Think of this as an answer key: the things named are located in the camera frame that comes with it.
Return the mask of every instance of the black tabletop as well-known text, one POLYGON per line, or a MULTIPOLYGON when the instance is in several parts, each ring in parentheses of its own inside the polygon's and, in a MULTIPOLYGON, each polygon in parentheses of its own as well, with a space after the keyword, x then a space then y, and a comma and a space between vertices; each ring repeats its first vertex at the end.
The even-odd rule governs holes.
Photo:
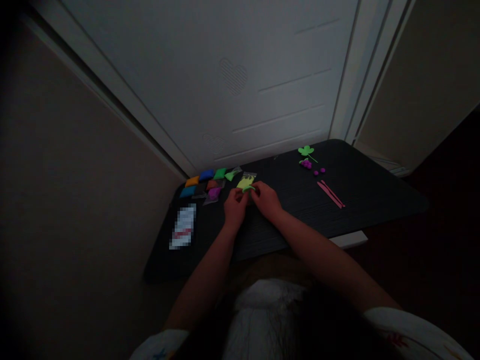
MULTIPOLYGON (((327 140, 311 145, 312 169, 299 165, 303 160, 297 150, 241 165, 245 172, 257 173, 276 190, 282 207, 328 238, 352 233, 366 227, 424 212, 427 199, 401 179, 341 140, 327 140), (314 176, 314 170, 326 172, 314 176), (340 209, 317 181, 324 180, 345 204, 340 209)), ((149 283, 161 283, 188 277, 223 226, 223 203, 230 189, 237 186, 241 174, 227 181, 219 202, 203 206, 204 199, 179 199, 180 186, 170 204, 156 243, 145 267, 149 283), (196 222, 190 246, 170 250, 169 242, 179 208, 196 203, 196 222)), ((281 234, 250 205, 246 210, 233 250, 237 262, 288 247, 281 234)))

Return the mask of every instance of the door frame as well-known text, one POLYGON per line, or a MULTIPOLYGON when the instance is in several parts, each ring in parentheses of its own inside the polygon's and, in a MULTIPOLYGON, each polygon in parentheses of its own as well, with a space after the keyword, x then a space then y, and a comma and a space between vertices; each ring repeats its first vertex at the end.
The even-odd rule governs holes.
MULTIPOLYGON (((399 27, 409 0, 359 0, 342 80, 330 126, 329 139, 343 139, 350 144, 357 133, 375 84, 387 59, 388 49, 399 27)), ((60 0, 34 1, 33 7, 46 23, 65 41, 85 65, 118 99, 151 138, 188 176, 197 175, 195 166, 182 153, 165 129, 147 109, 112 63, 87 35, 60 0)), ((88 78, 86 73, 76 73, 88 78)), ((108 99, 100 87, 93 89, 101 99, 108 99)))

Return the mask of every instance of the white door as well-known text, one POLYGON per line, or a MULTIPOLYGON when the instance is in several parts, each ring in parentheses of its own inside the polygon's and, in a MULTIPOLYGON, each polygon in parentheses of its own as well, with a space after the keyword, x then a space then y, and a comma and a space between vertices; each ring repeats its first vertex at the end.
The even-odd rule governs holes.
POLYGON ((357 0, 63 0, 198 171, 326 140, 357 0))

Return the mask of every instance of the dark hair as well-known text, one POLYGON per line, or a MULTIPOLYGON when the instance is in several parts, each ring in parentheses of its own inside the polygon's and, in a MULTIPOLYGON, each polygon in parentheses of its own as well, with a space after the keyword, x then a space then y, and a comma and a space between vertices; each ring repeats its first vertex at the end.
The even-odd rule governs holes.
MULTIPOLYGON (((194 359, 208 354, 221 359, 229 327, 235 316, 238 294, 226 294, 176 351, 174 359, 194 359)), ((305 290, 294 313, 294 344, 279 338, 283 359, 401 359, 370 322, 344 297, 315 283, 305 290)))

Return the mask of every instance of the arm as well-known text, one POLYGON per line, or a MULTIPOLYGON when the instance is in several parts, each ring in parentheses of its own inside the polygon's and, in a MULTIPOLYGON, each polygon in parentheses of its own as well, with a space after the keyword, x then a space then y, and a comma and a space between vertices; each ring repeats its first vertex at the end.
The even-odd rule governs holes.
POLYGON ((260 212, 281 232, 317 280, 345 296, 360 311, 401 307, 346 252, 282 209, 277 193, 259 181, 251 197, 260 212))
POLYGON ((245 217, 248 193, 230 191, 224 204, 225 224, 178 295, 163 329, 192 330, 218 300, 227 276, 235 237, 245 217))

